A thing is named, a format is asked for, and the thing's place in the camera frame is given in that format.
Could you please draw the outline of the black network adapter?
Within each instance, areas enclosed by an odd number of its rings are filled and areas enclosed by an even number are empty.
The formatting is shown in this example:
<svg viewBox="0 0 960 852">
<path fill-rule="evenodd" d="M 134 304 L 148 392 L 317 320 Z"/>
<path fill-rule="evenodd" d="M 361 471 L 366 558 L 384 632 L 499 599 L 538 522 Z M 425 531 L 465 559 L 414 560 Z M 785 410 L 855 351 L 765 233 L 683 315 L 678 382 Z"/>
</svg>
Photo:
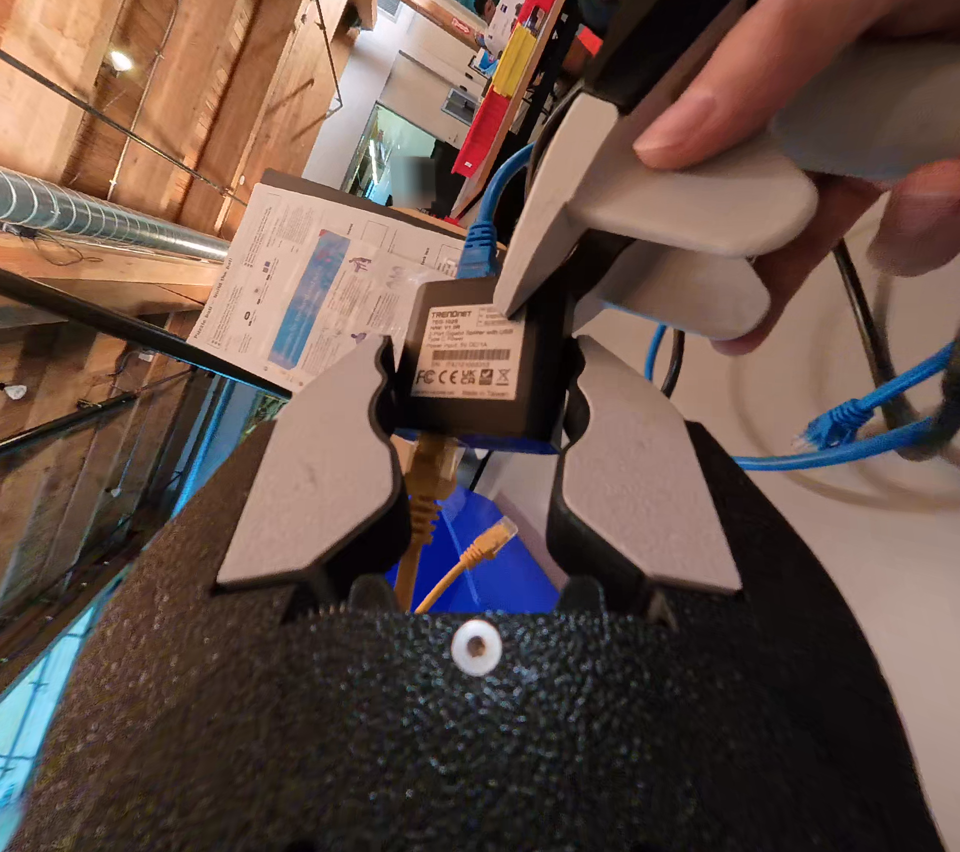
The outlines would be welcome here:
<svg viewBox="0 0 960 852">
<path fill-rule="evenodd" d="M 496 283 L 420 287 L 395 373 L 396 431 L 557 454 L 572 374 L 570 294 L 549 280 L 507 319 L 493 305 Z"/>
</svg>

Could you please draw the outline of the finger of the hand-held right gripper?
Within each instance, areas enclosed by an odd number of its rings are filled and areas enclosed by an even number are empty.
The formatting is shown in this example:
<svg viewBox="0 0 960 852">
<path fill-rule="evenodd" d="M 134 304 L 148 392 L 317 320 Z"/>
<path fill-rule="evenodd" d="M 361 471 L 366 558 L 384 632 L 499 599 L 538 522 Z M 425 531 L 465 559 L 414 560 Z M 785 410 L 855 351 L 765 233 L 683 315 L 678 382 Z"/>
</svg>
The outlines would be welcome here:
<svg viewBox="0 0 960 852">
<path fill-rule="evenodd" d="M 602 278 L 589 278 L 578 293 L 573 310 L 573 333 L 606 309 L 620 310 L 649 320 L 669 318 L 662 300 L 661 271 L 666 256 L 618 256 Z"/>
<path fill-rule="evenodd" d="M 561 279 L 581 299 L 622 254 L 622 237 L 586 218 L 578 195 L 618 120 L 611 103 L 585 91 L 571 98 L 537 166 L 494 290 L 493 305 L 504 317 L 514 317 L 570 256 Z"/>
</svg>

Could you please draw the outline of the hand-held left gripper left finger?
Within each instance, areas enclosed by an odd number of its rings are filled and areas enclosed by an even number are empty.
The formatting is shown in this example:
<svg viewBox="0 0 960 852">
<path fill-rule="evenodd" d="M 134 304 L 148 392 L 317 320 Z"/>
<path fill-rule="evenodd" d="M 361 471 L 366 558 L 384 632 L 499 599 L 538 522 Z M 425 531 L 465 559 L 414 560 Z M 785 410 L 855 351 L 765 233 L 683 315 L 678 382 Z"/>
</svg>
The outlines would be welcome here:
<svg viewBox="0 0 960 852">
<path fill-rule="evenodd" d="M 347 594 L 412 539 L 399 454 L 392 342 L 375 335 L 296 393 L 273 422 L 217 573 L 223 591 L 306 585 Z"/>
</svg>

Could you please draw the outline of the blue storage bin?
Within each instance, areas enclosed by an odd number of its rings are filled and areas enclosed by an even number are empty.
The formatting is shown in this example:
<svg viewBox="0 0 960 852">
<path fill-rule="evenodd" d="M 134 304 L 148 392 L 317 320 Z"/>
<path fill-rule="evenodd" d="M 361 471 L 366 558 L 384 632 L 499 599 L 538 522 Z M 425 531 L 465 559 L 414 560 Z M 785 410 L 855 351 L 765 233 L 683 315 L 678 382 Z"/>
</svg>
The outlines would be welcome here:
<svg viewBox="0 0 960 852">
<path fill-rule="evenodd" d="M 520 533 L 475 489 L 482 467 L 463 483 L 465 449 L 452 439 L 394 437 L 407 488 L 413 534 L 388 573 L 398 608 L 418 614 L 530 614 L 557 597 Z"/>
</svg>

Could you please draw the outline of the black metal beam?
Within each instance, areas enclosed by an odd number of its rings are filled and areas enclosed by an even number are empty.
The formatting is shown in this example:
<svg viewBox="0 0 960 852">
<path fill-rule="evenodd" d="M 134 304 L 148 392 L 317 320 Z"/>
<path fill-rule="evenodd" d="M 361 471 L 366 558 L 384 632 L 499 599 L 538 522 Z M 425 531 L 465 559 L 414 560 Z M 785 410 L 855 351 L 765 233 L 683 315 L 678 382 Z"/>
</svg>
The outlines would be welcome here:
<svg viewBox="0 0 960 852">
<path fill-rule="evenodd" d="M 36 307 L 88 326 L 97 332 L 133 342 L 211 374 L 258 389 L 283 401 L 292 398 L 289 389 L 250 373 L 172 332 L 139 318 L 126 316 L 116 310 L 87 302 L 47 283 L 2 269 L 1 293 L 21 305 Z"/>
</svg>

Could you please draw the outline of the white carton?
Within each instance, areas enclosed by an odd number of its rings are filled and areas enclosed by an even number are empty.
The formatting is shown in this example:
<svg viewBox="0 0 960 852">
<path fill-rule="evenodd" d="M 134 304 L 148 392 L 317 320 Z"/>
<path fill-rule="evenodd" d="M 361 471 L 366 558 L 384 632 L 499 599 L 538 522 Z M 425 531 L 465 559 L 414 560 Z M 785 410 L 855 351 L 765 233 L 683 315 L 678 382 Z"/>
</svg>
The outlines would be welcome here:
<svg viewBox="0 0 960 852">
<path fill-rule="evenodd" d="M 486 27 L 486 50 L 499 57 L 506 49 L 518 24 L 525 0 L 499 0 L 490 23 Z"/>
</svg>

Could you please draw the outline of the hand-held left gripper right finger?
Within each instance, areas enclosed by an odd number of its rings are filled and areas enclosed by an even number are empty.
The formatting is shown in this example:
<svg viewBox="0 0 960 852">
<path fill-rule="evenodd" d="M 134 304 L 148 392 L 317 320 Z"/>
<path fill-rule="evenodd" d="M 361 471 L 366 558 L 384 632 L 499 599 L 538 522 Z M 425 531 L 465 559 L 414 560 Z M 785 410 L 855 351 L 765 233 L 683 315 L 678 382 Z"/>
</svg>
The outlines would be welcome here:
<svg viewBox="0 0 960 852">
<path fill-rule="evenodd" d="M 551 558 L 606 597 L 657 586 L 736 594 L 741 577 L 684 417 L 594 339 L 574 376 L 546 524 Z"/>
</svg>

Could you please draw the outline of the yellow storage bin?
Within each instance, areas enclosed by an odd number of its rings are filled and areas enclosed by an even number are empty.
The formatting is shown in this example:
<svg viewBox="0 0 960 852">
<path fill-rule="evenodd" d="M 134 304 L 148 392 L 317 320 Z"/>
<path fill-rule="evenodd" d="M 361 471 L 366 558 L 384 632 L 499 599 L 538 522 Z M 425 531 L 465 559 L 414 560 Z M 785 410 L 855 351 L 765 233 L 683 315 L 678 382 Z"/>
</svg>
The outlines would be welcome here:
<svg viewBox="0 0 960 852">
<path fill-rule="evenodd" d="M 514 97 L 524 70 L 534 56 L 537 41 L 537 36 L 526 25 L 514 28 L 491 79 L 492 92 L 507 100 Z"/>
</svg>

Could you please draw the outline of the silver ventilation duct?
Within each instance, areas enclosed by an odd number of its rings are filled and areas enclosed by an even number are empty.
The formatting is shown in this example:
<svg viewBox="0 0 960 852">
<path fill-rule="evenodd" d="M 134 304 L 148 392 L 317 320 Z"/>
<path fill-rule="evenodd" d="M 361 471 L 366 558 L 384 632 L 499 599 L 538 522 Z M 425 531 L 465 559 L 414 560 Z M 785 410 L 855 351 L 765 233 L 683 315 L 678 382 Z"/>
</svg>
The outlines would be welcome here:
<svg viewBox="0 0 960 852">
<path fill-rule="evenodd" d="M 221 238 L 6 168 L 1 169 L 1 222 L 20 231 L 214 262 L 223 262 L 230 249 Z"/>
</svg>

